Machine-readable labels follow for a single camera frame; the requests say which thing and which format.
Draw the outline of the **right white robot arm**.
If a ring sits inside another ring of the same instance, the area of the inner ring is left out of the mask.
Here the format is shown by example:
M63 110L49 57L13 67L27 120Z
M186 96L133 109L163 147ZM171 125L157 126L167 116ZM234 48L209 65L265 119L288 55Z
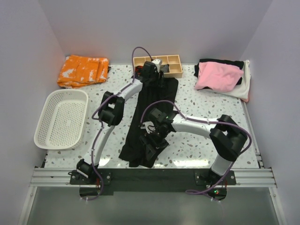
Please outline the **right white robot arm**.
M146 133L140 136L140 141L148 161L169 145L165 138L171 132L209 138L217 151L217 157L209 172L209 179L214 184L220 184L225 179L227 170L242 153L246 141L250 140L249 133L225 114L217 119L204 120L188 117L178 111L167 114L154 108L148 114L148 120L142 123L142 127L146 129Z

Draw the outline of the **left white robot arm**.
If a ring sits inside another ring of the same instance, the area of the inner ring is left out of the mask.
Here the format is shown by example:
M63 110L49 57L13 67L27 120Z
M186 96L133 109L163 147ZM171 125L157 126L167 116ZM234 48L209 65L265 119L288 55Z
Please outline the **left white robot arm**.
M133 79L117 93L105 92L101 105L93 113L92 119L101 123L101 128L95 136L91 149L76 165L76 172L81 179L92 184L97 179L98 167L102 151L114 130L120 124L124 114L125 102L133 95L139 93L143 87L160 87L163 84L164 72L161 71L161 59L144 63L140 73L134 72Z

